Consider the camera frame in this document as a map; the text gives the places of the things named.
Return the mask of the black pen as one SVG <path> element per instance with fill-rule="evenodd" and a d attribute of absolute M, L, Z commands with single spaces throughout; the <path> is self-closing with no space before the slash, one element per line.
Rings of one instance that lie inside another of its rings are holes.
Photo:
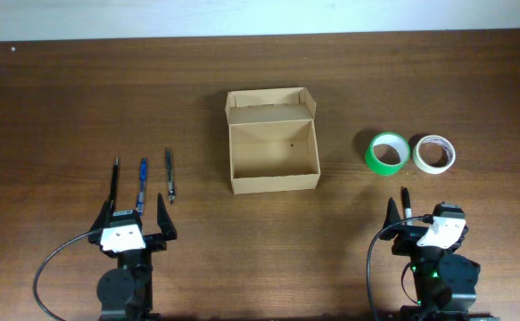
<path fill-rule="evenodd" d="M 118 179 L 119 179 L 119 158 L 116 157 L 113 166 L 112 166 L 112 172 L 111 172 L 111 187 L 110 187 L 110 193 L 109 193 L 109 210 L 110 212 L 114 212 L 115 205 L 116 205 L 116 197 L 117 197 L 117 189 L 118 189 Z"/>

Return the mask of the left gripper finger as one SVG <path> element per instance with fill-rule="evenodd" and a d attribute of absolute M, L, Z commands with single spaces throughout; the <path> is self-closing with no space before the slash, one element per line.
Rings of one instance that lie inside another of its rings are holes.
<path fill-rule="evenodd" d="M 157 225 L 166 239 L 177 239 L 177 229 L 175 228 L 161 193 L 157 199 Z"/>
<path fill-rule="evenodd" d="M 105 201 L 103 206 L 95 219 L 94 223 L 90 227 L 89 231 L 99 231 L 103 230 L 107 224 L 107 220 L 111 217 L 111 201 Z"/>

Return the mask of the green tape roll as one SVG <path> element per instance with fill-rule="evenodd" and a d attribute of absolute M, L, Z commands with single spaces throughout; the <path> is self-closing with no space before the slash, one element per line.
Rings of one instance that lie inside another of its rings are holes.
<path fill-rule="evenodd" d="M 391 147 L 398 154 L 398 163 L 387 164 L 379 160 L 374 149 L 376 146 L 381 144 Z M 400 171 L 400 169 L 408 162 L 410 155 L 411 151 L 409 143 L 405 138 L 397 133 L 383 132 L 371 140 L 365 153 L 365 162 L 377 175 L 391 176 Z"/>

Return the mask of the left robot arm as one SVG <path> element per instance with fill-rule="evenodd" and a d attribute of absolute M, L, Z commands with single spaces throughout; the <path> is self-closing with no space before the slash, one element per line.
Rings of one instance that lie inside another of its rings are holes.
<path fill-rule="evenodd" d="M 102 305 L 101 320 L 160 320 L 153 312 L 153 264 L 155 252 L 166 251 L 167 242 L 177 239 L 177 230 L 161 194 L 157 199 L 159 233 L 142 233 L 136 210 L 113 211 L 106 201 L 90 227 L 87 240 L 100 252 L 117 260 L 117 267 L 100 277 L 96 295 Z"/>

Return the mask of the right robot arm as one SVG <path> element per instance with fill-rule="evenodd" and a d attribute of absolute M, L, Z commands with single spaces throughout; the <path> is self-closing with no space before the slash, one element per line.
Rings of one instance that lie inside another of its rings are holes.
<path fill-rule="evenodd" d="M 393 241 L 392 254 L 409 258 L 417 299 L 403 306 L 396 320 L 494 320 L 489 313 L 471 314 L 481 266 L 458 255 L 467 233 L 466 214 L 445 202 L 429 215 L 402 218 L 394 199 L 387 205 L 378 238 Z"/>

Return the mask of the cream masking tape roll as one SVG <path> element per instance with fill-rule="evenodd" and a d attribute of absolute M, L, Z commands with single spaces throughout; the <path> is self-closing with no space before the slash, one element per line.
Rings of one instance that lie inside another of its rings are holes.
<path fill-rule="evenodd" d="M 446 164 L 443 166 L 434 166 L 434 165 L 428 164 L 420 154 L 420 148 L 423 144 L 439 145 L 446 154 L 446 157 L 448 160 L 446 162 Z M 413 150 L 412 158 L 413 158 L 413 161 L 415 162 L 415 164 L 417 165 L 417 167 L 419 169 L 421 169 L 422 171 L 424 171 L 425 173 L 428 173 L 431 175 L 438 175 L 452 167 L 452 165 L 454 164 L 454 162 L 457 158 L 457 154 L 456 154 L 455 147 L 448 139 L 446 139 L 445 137 L 442 137 L 442 136 L 429 135 L 429 136 L 422 137 L 417 142 L 417 144 L 415 145 L 414 150 Z"/>

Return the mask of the black and white marker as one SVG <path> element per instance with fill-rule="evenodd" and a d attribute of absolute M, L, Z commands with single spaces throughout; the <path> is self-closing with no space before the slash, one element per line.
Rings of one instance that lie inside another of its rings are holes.
<path fill-rule="evenodd" d="M 404 209 L 405 218 L 411 218 L 412 209 L 411 209 L 409 190 L 407 187 L 401 188 L 401 197 L 402 197 L 402 205 L 403 205 L 403 209 Z"/>

